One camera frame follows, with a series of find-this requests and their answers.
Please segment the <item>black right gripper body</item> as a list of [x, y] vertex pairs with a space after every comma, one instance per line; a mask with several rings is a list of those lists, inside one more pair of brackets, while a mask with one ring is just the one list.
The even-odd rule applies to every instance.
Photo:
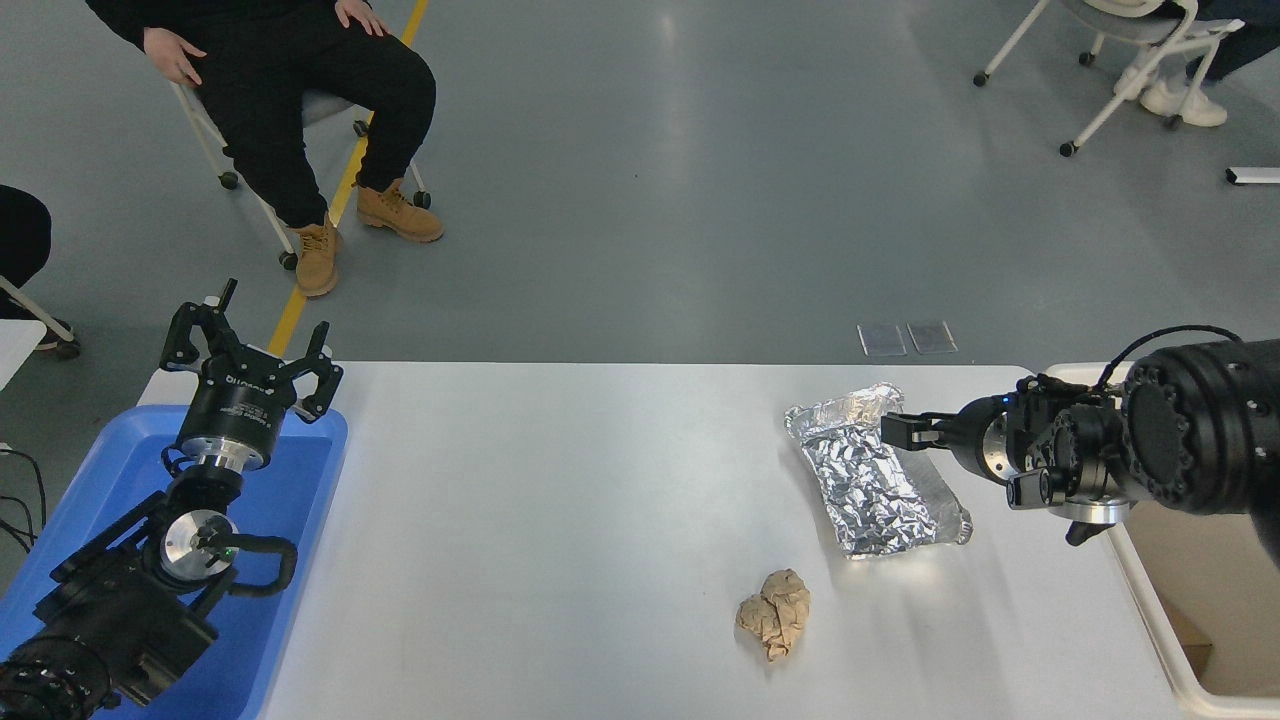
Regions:
[[987, 479], [1006, 478], [1006, 411], [1005, 397], [977, 398], [948, 420], [943, 437], [964, 469]]

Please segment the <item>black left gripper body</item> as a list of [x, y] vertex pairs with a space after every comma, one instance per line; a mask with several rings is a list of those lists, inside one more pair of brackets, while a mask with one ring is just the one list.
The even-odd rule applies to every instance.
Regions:
[[198, 387], [178, 433], [183, 455], [215, 454], [219, 445], [238, 445], [251, 457], [273, 455], [285, 411], [296, 401], [284, 363], [250, 348], [236, 360], [229, 354], [207, 357]]

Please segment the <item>person's right hand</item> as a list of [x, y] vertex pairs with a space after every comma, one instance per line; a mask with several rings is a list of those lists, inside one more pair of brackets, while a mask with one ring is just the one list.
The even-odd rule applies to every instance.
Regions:
[[155, 69], [169, 82], [184, 87], [198, 87], [204, 83], [193, 59], [204, 59], [207, 53], [175, 32], [161, 27], [145, 27], [142, 49]]

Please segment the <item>person's left hand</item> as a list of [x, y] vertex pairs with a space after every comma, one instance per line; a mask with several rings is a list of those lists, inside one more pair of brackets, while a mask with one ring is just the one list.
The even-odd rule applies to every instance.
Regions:
[[357, 27], [372, 37], [394, 35], [369, 1], [339, 0], [333, 3], [333, 9], [343, 28]]

